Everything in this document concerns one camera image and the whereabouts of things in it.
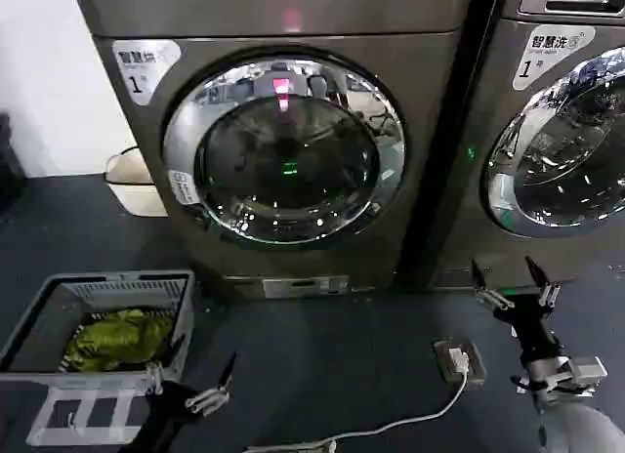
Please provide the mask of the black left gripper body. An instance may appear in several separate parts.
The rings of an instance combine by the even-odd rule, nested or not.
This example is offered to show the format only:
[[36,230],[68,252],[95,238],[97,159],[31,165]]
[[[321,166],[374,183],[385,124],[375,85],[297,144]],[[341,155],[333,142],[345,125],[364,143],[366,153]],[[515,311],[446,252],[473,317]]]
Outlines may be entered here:
[[182,427],[192,424],[194,414],[187,401],[198,394],[191,387],[163,381],[160,393],[147,397],[149,412],[143,425],[130,443],[131,452],[168,452]]

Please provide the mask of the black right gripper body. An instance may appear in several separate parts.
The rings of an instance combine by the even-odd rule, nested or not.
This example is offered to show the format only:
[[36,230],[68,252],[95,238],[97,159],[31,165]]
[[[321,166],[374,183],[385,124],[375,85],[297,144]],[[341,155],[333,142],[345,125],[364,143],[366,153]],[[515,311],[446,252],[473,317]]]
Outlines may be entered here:
[[560,356],[560,342],[544,324],[551,311],[539,305],[538,295],[517,294],[509,300],[514,304],[512,308],[495,309],[493,315],[515,329],[521,345],[521,363]]

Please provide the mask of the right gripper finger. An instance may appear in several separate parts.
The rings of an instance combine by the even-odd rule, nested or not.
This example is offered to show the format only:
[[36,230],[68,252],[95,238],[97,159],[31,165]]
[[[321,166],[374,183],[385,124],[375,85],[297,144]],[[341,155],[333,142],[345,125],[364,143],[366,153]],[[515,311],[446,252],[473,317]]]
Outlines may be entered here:
[[538,287],[538,305],[541,308],[554,308],[556,301],[563,288],[560,282],[552,281],[531,257],[524,257],[530,276]]
[[486,285],[485,276],[475,260],[471,260],[471,275],[476,298],[489,306],[492,310],[508,310],[514,307],[514,303],[505,298],[499,291]]

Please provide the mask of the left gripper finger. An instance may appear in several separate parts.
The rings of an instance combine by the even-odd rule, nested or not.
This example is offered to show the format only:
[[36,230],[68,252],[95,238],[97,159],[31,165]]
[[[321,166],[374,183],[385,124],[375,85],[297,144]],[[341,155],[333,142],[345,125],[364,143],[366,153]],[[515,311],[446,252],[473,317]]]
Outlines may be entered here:
[[161,395],[163,393],[164,369],[171,365],[184,341],[184,335],[176,340],[165,341],[155,353],[153,360],[146,364],[146,395]]
[[185,408],[194,415],[212,415],[224,407],[229,402],[229,387],[232,383],[236,359],[237,353],[234,352],[229,358],[217,386],[188,398],[185,401]]

